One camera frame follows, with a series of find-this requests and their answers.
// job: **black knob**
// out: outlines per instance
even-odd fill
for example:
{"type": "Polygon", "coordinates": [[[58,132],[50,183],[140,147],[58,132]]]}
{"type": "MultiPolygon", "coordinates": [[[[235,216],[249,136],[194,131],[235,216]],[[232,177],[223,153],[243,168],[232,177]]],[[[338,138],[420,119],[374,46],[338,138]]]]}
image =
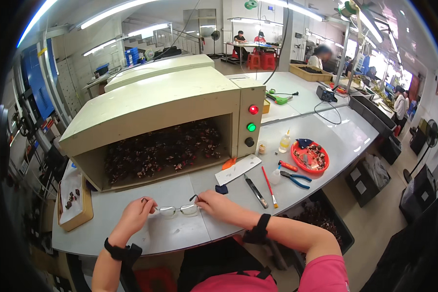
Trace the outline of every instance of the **black knob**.
{"type": "Polygon", "coordinates": [[[245,145],[248,147],[252,147],[255,144],[252,137],[248,137],[245,139],[245,145]]]}

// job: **eyeglasses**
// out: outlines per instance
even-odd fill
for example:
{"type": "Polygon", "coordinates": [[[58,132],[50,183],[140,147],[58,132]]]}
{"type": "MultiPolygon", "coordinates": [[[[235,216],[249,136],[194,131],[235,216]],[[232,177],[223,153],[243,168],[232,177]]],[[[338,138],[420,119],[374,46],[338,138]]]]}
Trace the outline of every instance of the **eyeglasses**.
{"type": "MultiPolygon", "coordinates": [[[[198,197],[198,196],[197,195],[192,196],[189,201],[191,202],[194,199],[194,197],[198,197]]],[[[175,215],[177,210],[180,210],[180,212],[184,215],[193,215],[193,214],[197,213],[198,205],[188,204],[188,205],[183,205],[180,208],[175,208],[173,206],[158,207],[158,208],[154,207],[154,209],[158,210],[162,216],[166,216],[166,217],[175,215]]]]}

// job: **wrist strap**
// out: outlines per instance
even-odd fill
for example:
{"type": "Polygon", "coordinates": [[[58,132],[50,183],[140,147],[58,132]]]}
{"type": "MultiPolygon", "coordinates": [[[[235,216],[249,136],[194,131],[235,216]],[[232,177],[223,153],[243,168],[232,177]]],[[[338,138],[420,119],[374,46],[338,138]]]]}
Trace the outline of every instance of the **wrist strap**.
{"type": "Polygon", "coordinates": [[[105,239],[104,247],[114,260],[122,261],[129,267],[133,266],[134,262],[141,256],[141,253],[143,252],[143,249],[134,243],[131,245],[131,247],[127,245],[125,248],[111,246],[108,237],[105,239]]]}
{"type": "Polygon", "coordinates": [[[245,232],[245,235],[243,236],[243,241],[246,243],[254,244],[263,243],[266,239],[266,235],[268,234],[266,226],[268,225],[270,218],[270,214],[261,215],[258,224],[253,227],[251,231],[247,230],[245,232]]]}

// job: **red indicator light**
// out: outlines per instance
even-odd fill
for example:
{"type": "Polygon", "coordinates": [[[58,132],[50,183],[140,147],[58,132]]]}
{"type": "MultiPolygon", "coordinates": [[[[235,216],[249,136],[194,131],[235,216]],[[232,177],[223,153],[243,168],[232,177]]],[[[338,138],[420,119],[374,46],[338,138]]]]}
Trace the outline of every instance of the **red indicator light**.
{"type": "Polygon", "coordinates": [[[251,106],[248,108],[248,111],[249,111],[251,114],[257,114],[259,110],[260,110],[260,109],[259,109],[256,105],[251,105],[251,106]]]}

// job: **green indicator light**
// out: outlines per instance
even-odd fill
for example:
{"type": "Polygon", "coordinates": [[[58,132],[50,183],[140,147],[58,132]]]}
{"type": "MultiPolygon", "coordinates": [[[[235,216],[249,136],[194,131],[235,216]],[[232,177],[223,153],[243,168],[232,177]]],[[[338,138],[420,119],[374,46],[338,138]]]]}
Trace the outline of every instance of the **green indicator light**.
{"type": "Polygon", "coordinates": [[[246,128],[248,129],[248,131],[253,132],[256,130],[256,125],[253,123],[250,123],[246,126],[246,128]]]}

